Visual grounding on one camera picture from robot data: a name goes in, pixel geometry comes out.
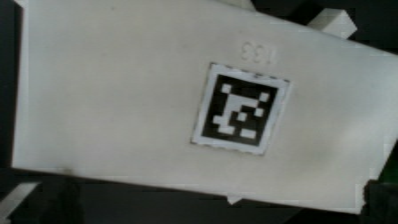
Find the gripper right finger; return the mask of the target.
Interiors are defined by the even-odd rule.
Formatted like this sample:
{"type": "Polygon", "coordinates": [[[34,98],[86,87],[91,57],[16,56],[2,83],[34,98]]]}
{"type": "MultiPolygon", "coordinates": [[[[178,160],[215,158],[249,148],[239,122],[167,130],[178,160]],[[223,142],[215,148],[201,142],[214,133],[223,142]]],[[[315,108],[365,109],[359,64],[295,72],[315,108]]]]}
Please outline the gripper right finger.
{"type": "Polygon", "coordinates": [[[368,182],[361,224],[398,224],[398,184],[368,182]]]}

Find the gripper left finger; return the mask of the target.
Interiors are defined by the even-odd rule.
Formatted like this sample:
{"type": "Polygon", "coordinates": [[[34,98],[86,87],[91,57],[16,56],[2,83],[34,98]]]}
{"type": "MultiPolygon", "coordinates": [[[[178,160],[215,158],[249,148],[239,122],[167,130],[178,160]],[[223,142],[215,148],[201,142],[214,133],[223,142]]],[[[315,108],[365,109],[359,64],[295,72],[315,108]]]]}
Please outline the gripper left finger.
{"type": "Polygon", "coordinates": [[[36,187],[6,218],[6,224],[84,224],[80,187],[72,179],[36,187]]]}

